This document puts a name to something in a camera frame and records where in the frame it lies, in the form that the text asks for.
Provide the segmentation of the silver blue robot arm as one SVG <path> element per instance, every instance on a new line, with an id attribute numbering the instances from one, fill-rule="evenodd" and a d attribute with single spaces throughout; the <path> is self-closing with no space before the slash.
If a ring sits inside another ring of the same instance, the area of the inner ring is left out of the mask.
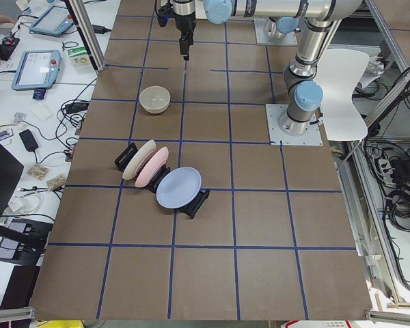
<path id="1" fill-rule="evenodd" d="M 292 136 L 303 135 L 323 99 L 313 82 L 317 63 L 331 42 L 340 21 L 351 15 L 360 1 L 203 1 L 206 18 L 222 24 L 233 16 L 245 18 L 292 17 L 305 21 L 295 58 L 286 66 L 284 81 L 290 97 L 278 120 L 280 129 Z"/>

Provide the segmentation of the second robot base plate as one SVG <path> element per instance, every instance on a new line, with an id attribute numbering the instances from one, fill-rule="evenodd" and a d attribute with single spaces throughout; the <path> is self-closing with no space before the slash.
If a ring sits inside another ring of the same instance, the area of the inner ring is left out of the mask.
<path id="1" fill-rule="evenodd" d="M 255 18 L 256 43 L 262 45 L 296 46 L 295 31 L 299 20 L 293 17 Z"/>

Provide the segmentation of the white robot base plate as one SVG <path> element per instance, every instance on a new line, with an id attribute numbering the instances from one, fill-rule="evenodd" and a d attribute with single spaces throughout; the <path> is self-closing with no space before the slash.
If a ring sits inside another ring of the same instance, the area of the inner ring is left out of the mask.
<path id="1" fill-rule="evenodd" d="M 309 125 L 301 136 L 288 135 L 279 127 L 279 117 L 285 113 L 288 105 L 266 104 L 266 118 L 269 130 L 269 141 L 276 146 L 322 146 L 323 141 L 319 125 Z"/>

